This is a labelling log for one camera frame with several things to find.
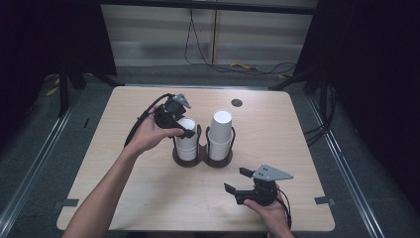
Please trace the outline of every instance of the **human arm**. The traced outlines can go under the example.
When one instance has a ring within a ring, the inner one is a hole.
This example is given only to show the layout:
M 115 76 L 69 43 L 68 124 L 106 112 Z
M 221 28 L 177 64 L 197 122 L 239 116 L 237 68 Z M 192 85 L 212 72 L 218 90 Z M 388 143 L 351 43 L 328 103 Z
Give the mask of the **human arm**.
M 104 237 L 138 156 L 163 138 L 182 133 L 181 129 L 158 127 L 153 115 L 149 115 L 108 173 L 78 207 L 62 237 Z
M 279 192 L 277 198 L 283 201 L 281 193 Z M 294 237 L 287 226 L 285 209 L 277 200 L 268 206 L 261 206 L 253 200 L 246 199 L 244 205 L 256 212 L 262 218 L 269 233 L 275 238 Z

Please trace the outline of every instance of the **black circle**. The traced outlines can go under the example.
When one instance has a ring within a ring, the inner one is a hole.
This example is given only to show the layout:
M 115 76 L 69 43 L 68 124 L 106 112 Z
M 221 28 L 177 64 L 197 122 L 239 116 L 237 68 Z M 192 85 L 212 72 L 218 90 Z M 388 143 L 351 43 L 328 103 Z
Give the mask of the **black circle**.
M 243 103 L 240 99 L 233 99 L 231 103 L 232 103 L 233 106 L 236 106 L 236 107 L 240 107 L 240 106 L 243 105 Z

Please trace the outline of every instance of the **hand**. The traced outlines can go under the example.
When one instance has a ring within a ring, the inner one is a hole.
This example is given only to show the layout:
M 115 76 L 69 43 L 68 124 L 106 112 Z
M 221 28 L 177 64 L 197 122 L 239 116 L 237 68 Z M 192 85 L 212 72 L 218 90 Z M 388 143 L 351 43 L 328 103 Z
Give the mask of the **hand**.
M 277 192 L 277 197 L 283 201 L 279 191 Z M 246 199 L 244 205 L 259 214 L 268 231 L 273 234 L 274 237 L 294 237 L 287 226 L 284 207 L 277 200 L 268 206 L 261 206 L 253 200 Z
M 136 156 L 144 151 L 154 148 L 162 139 L 166 137 L 180 136 L 184 132 L 179 128 L 162 129 L 155 123 L 153 112 L 155 106 L 149 113 L 150 115 L 143 121 L 137 129 L 131 142 L 125 149 L 132 150 Z

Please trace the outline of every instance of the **gray floor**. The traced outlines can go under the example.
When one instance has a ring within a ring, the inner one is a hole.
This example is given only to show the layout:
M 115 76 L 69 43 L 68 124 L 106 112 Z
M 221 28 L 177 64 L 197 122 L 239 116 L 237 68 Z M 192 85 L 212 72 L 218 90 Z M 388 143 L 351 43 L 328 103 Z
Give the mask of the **gray floor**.
M 261 65 L 260 68 L 269 70 L 272 65 Z M 116 79 L 122 82 L 152 85 L 240 86 L 266 89 L 281 82 L 275 74 L 252 76 L 233 72 L 221 73 L 205 65 L 118 67 L 118 73 Z M 61 231 L 55 226 L 60 209 L 54 205 L 67 197 L 113 89 L 95 77 L 87 76 L 87 80 L 86 88 L 80 91 L 73 112 L 8 237 L 60 236 Z M 304 83 L 294 83 L 285 91 L 291 96 L 302 131 L 308 131 L 318 124 L 310 102 L 303 94 L 303 85 Z M 44 85 L 27 120 L 7 148 L 1 152 L 1 210 L 18 188 L 57 119 L 58 94 L 45 96 L 51 87 L 50 82 Z M 75 99 L 76 95 L 77 92 L 72 90 L 71 98 Z M 387 171 L 371 155 L 364 141 L 358 137 L 340 103 L 337 105 L 331 129 L 377 218 L 384 237 L 420 237 L 419 216 Z M 325 140 L 322 138 L 310 147 L 310 152 L 327 197 L 335 201 L 331 209 L 336 228 L 332 232 L 297 232 L 297 235 L 371 237 Z M 126 233 L 120 231 L 111 231 L 108 234 L 108 237 L 125 236 Z

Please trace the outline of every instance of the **forearm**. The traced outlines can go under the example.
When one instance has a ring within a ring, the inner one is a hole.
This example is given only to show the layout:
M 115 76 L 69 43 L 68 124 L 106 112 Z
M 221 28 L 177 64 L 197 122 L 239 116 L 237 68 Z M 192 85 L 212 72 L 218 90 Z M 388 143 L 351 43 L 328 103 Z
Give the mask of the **forearm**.
M 124 150 L 77 209 L 63 237 L 104 237 L 137 156 Z

